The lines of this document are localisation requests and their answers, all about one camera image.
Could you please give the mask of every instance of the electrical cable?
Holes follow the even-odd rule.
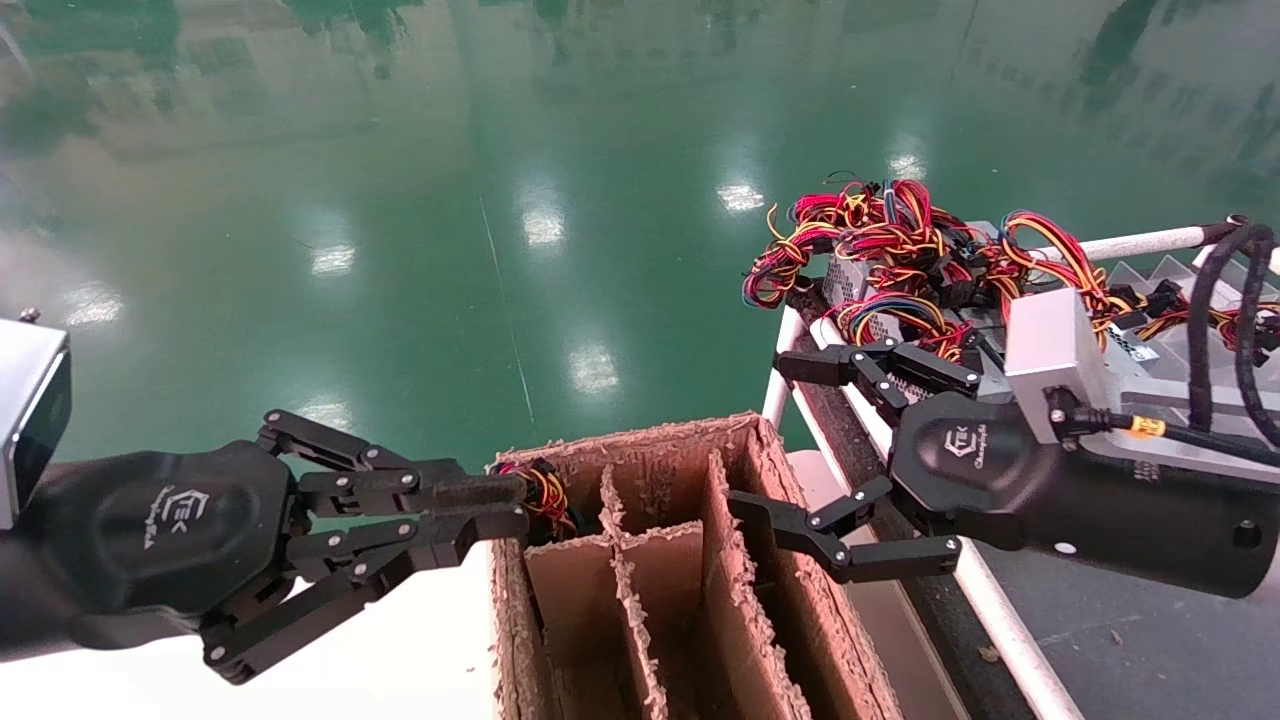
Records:
[[[1240,311],[1235,319],[1235,383],[1240,388],[1240,401],[1253,425],[1274,446],[1280,447],[1280,425],[1271,419],[1258,395],[1254,375],[1258,300],[1267,279],[1267,263],[1276,246],[1275,232],[1268,225],[1249,225],[1247,252],[1249,266],[1240,290]]]
[[[1193,445],[1204,450],[1212,450],[1242,460],[1251,460],[1260,465],[1280,468],[1280,452],[1258,447],[1243,442],[1234,436],[1222,436],[1170,425],[1164,420],[1144,418],[1142,415],[1129,415],[1125,413],[1111,413],[1110,410],[1078,409],[1071,415],[1071,425],[1075,433],[1097,433],[1103,430],[1129,430],[1143,437],[1162,437],[1185,445]]]
[[[1194,430],[1208,432],[1213,424],[1213,384],[1208,366],[1208,322],[1213,287],[1217,284],[1222,269],[1231,260],[1231,255],[1244,246],[1252,227],[1239,227],[1213,246],[1196,275],[1196,286],[1192,288],[1190,306],[1187,311],[1187,364],[1189,370],[1187,400],[1188,424]]]
[[[564,541],[577,537],[580,516],[570,507],[564,484],[554,465],[539,457],[531,462],[502,462],[489,470],[490,475],[508,473],[524,478],[524,505],[532,516],[547,520],[552,538]]]

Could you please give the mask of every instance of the white pipe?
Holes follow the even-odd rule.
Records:
[[[847,345],[840,337],[831,318],[818,320],[809,327],[809,332],[819,347]],[[858,415],[858,421],[870,437],[872,445],[876,446],[876,452],[884,460],[893,443],[893,430],[879,416],[870,401],[854,386],[845,386],[841,389]],[[822,437],[820,428],[806,410],[803,409],[801,413],[805,414],[805,420],[809,423],[814,439],[817,439]],[[818,447],[823,450],[826,456],[829,446],[824,446],[824,439],[818,443]],[[956,584],[969,605],[973,606],[974,615],[978,616],[978,621],[991,637],[991,643],[1000,652],[1005,666],[1009,667],[1018,689],[1027,698],[1027,705],[1039,720],[1083,720],[1080,708],[1076,707],[1075,701],[1066,692],[1066,687],[1062,685],[1062,680],[1050,666],[1044,653],[1041,652],[1036,638],[1032,637],[1027,625],[1023,624],[1023,619],[1018,616],[1018,611],[1009,602],[1005,591],[1000,588],[995,575],[991,574],[991,569],[978,552],[978,547],[968,538],[960,538],[960,542],[963,551],[954,574]]]
[[[804,320],[794,307],[782,307],[782,327],[778,328],[776,350],[786,352],[795,347],[796,338],[804,332]],[[777,370],[769,370],[769,384],[764,388],[764,409],[760,416],[774,428],[781,427],[782,411],[787,406],[787,383]]]
[[[1084,256],[1089,260],[1112,260],[1116,258],[1130,258],[1133,255],[1149,255],[1172,252],[1174,250],[1188,250],[1199,247],[1204,242],[1204,228],[1192,225],[1187,228],[1172,228],[1167,231],[1144,232],[1138,234],[1125,234],[1108,237],[1105,240],[1091,240],[1082,242]],[[1062,254],[1053,246],[1037,247],[1034,252],[1046,260],[1061,260]],[[1280,274],[1280,249],[1271,252],[1270,269]]]
[[[831,441],[827,439],[827,433],[822,432],[818,425],[818,419],[813,416],[813,410],[809,409],[809,401],[805,400],[804,395],[795,389],[791,392],[791,398],[796,401],[796,407],[800,409],[800,415],[804,416],[804,421],[809,425],[813,441],[818,443],[818,450],[822,452],[822,459],[827,461],[827,468],[831,470],[831,475],[836,478],[840,483],[840,493],[850,495],[854,492],[852,483],[849,482],[849,477],[845,475],[845,469],[840,466],[836,460],[836,452],[831,447]]]

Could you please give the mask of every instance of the torn cardboard edge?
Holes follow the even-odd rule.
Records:
[[[613,559],[613,569],[617,578],[617,598],[621,603],[625,639],[627,644],[627,665],[631,670],[631,682],[635,685],[636,698],[640,700],[641,716],[646,720],[667,720],[667,688],[658,680],[658,661],[649,652],[652,635],[645,624],[648,614],[640,601],[640,596],[631,589],[631,574],[635,564],[628,562],[621,555]]]
[[[756,486],[750,489],[803,506],[804,489],[791,471],[781,438],[768,423],[762,423],[758,430],[746,446],[750,480]],[[780,587],[803,628],[804,641],[794,650],[809,656],[808,664],[818,670],[823,687],[832,696],[824,705],[841,717],[900,717],[897,694],[840,583],[806,555],[774,552],[780,571],[799,580],[780,583]],[[810,697],[810,701],[820,702],[822,698]],[[842,712],[844,707],[854,714]]]
[[[649,618],[649,632],[681,632],[703,603],[703,521],[623,536],[616,556],[631,566],[630,583]]]
[[[730,606],[728,612],[709,618],[718,655],[728,659],[755,659],[731,662],[726,667],[733,694],[751,720],[774,717],[808,720],[813,715],[800,687],[787,676],[783,652],[774,641],[773,623],[755,594],[755,565],[746,552],[746,541],[735,528],[728,511],[728,478],[719,450],[708,454],[707,543],[704,564],[704,602]]]
[[[497,715],[503,720],[552,717],[550,662],[534,618],[520,543],[497,541],[490,552]]]

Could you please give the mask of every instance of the electronic component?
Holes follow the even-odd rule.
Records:
[[[18,520],[70,413],[67,333],[0,319],[0,530]]]

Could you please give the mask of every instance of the cardboard compartment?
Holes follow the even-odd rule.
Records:
[[[737,415],[502,460],[536,456],[575,501],[595,489],[603,532],[495,548],[500,717],[901,717],[841,588],[728,512],[731,484],[800,498],[771,425]]]

